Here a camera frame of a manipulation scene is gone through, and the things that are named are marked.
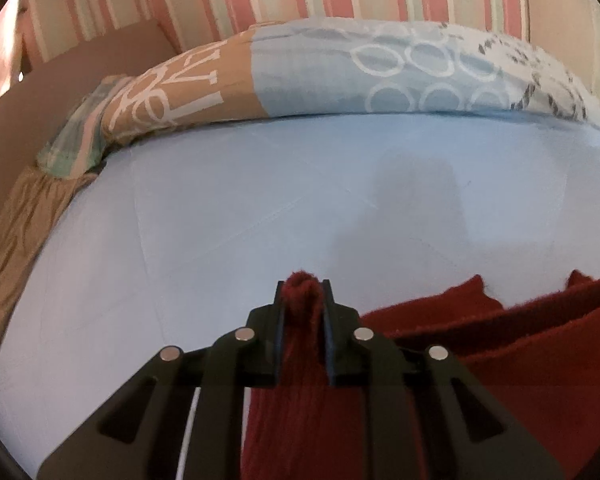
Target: metal pin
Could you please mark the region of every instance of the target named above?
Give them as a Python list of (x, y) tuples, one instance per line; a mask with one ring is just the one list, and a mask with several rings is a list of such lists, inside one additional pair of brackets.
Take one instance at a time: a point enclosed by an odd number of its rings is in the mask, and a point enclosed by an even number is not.
[(445, 347), (436, 345), (429, 348), (429, 355), (436, 361), (444, 361), (447, 357), (449, 357), (449, 352)]
[(256, 333), (253, 331), (253, 329), (249, 328), (248, 326), (243, 326), (235, 331), (235, 338), (238, 341), (250, 341), (255, 337), (255, 335)]
[(374, 336), (374, 331), (366, 326), (361, 326), (353, 331), (353, 337), (358, 341), (369, 341)]
[(180, 357), (180, 349), (177, 346), (165, 346), (160, 350), (160, 359), (163, 361), (175, 361)]

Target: red fabric fold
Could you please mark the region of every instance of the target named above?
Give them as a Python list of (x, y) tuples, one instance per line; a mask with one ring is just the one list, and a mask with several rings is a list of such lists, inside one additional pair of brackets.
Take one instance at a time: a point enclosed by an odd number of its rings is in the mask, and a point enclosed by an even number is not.
[[(574, 271), (567, 286), (504, 310), (474, 276), (363, 323), (408, 348), (446, 345), (574, 478), (600, 446), (600, 280)], [(252, 392), (243, 478), (362, 480), (362, 396), (327, 387), (317, 280), (294, 274), (283, 301), (282, 380)]]

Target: red garment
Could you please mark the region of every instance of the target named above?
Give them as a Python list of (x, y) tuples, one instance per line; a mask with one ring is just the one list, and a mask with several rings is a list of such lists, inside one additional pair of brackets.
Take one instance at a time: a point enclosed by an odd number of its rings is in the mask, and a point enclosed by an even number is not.
[[(322, 291), (307, 273), (285, 283), (281, 384), (253, 390), (245, 480), (362, 480), (362, 396), (328, 388), (320, 364)], [(363, 316), (401, 346), (443, 344), (560, 462), (571, 479), (600, 446), (600, 280), (504, 310), (480, 276), (438, 296)]]

